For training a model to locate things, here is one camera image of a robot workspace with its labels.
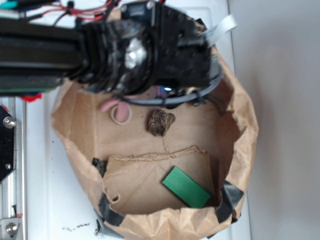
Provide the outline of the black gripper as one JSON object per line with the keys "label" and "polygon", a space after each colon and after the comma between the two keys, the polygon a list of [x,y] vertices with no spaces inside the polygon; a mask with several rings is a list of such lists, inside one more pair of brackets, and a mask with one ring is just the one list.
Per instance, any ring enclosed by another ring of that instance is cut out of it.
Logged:
{"label": "black gripper", "polygon": [[142,26],[148,51],[143,87],[206,88],[212,84],[216,75],[210,70],[216,64],[194,19],[153,0],[128,3],[121,18]]}

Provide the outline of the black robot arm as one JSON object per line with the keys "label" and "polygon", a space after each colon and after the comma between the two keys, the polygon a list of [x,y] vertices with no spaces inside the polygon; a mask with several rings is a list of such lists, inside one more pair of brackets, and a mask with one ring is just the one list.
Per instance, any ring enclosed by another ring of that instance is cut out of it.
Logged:
{"label": "black robot arm", "polygon": [[93,94],[138,95],[152,86],[213,88],[221,67],[201,23],[162,1],[109,0],[93,21],[73,28],[0,20],[0,93],[34,96],[64,79]]}

